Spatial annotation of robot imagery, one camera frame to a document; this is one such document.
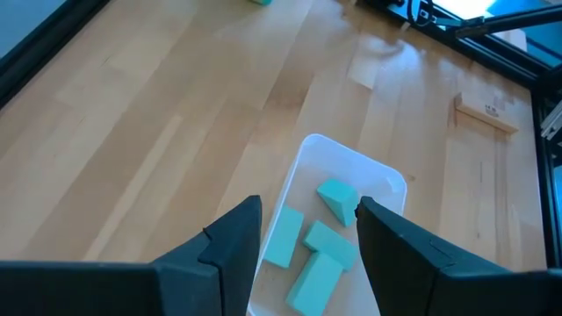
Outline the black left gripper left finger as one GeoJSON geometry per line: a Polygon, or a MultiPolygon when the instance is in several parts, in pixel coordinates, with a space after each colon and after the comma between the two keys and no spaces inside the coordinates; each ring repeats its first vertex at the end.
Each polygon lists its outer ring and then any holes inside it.
{"type": "Polygon", "coordinates": [[[244,316],[261,224],[254,195],[149,263],[0,261],[0,316],[244,316]]]}

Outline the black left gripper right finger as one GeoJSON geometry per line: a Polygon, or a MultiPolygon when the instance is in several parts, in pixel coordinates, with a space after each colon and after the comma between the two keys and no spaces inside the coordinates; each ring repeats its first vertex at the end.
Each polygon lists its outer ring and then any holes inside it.
{"type": "Polygon", "coordinates": [[[360,255],[381,316],[562,316],[562,269],[513,272],[362,197],[360,255]]]}

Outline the teal rectangular block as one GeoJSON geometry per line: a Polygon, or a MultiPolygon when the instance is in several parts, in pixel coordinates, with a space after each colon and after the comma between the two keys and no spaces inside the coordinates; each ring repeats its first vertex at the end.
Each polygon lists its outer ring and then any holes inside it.
{"type": "Polygon", "coordinates": [[[284,206],[265,249],[264,259],[280,268],[288,269],[292,260],[304,215],[284,206]]]}
{"type": "Polygon", "coordinates": [[[343,272],[342,265],[313,253],[291,287],[286,303],[304,316],[321,316],[343,272]]]}
{"type": "Polygon", "coordinates": [[[353,268],[358,257],[358,248],[336,231],[316,220],[309,227],[303,243],[311,250],[324,253],[348,271],[353,268]]]}

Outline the teal wedge block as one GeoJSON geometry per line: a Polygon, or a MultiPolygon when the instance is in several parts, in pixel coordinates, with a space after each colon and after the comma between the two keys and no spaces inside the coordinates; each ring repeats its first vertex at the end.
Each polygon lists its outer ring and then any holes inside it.
{"type": "Polygon", "coordinates": [[[316,191],[343,226],[354,223],[359,196],[352,186],[337,179],[328,179],[316,191]]]}

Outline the clear plastic bin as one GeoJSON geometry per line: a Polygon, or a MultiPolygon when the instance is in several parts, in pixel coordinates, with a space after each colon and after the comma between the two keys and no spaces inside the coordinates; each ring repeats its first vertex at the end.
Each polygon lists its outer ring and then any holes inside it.
{"type": "Polygon", "coordinates": [[[361,197],[371,197],[386,209],[397,214],[403,213],[407,185],[398,171],[321,134],[308,135],[301,143],[289,169],[268,233],[262,242],[248,305],[251,316],[302,315],[285,300],[310,256],[316,253],[303,243],[309,227],[316,220],[358,248],[355,265],[348,271],[343,270],[321,316],[380,316],[359,254],[356,219],[352,225],[343,226],[316,191],[328,179],[337,179],[352,186],[357,191],[359,200],[361,197]],[[284,206],[304,215],[288,269],[280,268],[263,258],[284,206]]]}

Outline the long natural wood plank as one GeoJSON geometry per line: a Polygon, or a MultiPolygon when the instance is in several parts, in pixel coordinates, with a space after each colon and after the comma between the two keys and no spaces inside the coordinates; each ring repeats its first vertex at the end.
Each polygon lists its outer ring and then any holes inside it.
{"type": "Polygon", "coordinates": [[[519,125],[512,104],[498,97],[486,98],[470,92],[459,92],[454,97],[458,111],[489,124],[505,133],[519,131],[519,125]]]}

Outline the black aluminium table frame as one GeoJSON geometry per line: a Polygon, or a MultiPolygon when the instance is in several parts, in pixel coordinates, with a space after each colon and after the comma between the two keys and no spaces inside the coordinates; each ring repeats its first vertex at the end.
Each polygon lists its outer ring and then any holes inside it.
{"type": "Polygon", "coordinates": [[[532,115],[529,90],[356,0],[0,0],[0,260],[148,261],[252,194],[269,219],[321,133],[397,169],[412,221],[539,269],[532,115]]]}

